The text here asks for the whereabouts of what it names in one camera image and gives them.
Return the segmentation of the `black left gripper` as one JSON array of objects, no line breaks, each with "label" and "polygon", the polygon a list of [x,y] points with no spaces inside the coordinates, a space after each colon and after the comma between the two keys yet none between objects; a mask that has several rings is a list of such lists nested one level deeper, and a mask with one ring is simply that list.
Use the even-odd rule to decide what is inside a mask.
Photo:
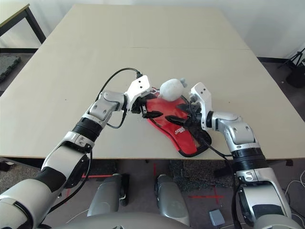
[{"label": "black left gripper", "polygon": [[153,94],[148,94],[144,97],[138,97],[132,105],[131,113],[142,114],[142,118],[157,118],[163,115],[159,111],[147,111],[147,101],[150,99],[155,99],[156,96]]}]

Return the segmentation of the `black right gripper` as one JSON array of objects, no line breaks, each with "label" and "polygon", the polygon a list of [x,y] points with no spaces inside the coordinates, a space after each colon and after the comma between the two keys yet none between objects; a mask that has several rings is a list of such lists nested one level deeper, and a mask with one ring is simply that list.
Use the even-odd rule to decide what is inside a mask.
[{"label": "black right gripper", "polygon": [[201,107],[199,104],[178,104],[176,106],[180,110],[186,110],[188,118],[183,119],[175,115],[166,116],[166,120],[175,125],[184,125],[185,127],[199,127],[201,128]]}]

